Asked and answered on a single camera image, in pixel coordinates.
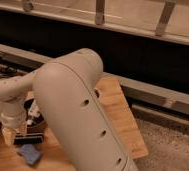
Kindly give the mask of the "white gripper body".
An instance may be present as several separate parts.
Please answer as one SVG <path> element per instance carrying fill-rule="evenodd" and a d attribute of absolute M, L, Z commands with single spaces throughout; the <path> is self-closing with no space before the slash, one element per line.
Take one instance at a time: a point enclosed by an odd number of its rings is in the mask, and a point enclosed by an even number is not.
<path fill-rule="evenodd" d="M 25 116 L 1 116 L 2 122 L 2 134 L 4 137 L 5 144 L 7 146 L 12 146 L 15 141 L 17 133 L 25 136 L 27 134 L 27 122 Z"/>

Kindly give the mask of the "black striped gripper finger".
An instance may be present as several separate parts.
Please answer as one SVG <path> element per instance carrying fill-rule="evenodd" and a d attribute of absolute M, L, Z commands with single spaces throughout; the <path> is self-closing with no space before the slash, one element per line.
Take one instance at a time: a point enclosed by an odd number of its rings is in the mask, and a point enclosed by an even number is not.
<path fill-rule="evenodd" d="M 44 140 L 43 133 L 30 133 L 27 135 L 20 135 L 17 134 L 15 136 L 14 144 L 21 145 L 21 144 L 38 144 L 42 143 Z"/>

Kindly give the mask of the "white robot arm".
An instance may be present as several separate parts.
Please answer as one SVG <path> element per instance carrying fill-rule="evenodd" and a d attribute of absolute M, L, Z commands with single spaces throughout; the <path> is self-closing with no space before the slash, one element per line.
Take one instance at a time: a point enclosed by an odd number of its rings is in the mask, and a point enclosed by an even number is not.
<path fill-rule="evenodd" d="M 1 122 L 17 129 L 22 103 L 34 93 L 39 111 L 76 171 L 139 171 L 95 93 L 101 57 L 83 48 L 51 59 L 24 76 L 0 79 Z"/>

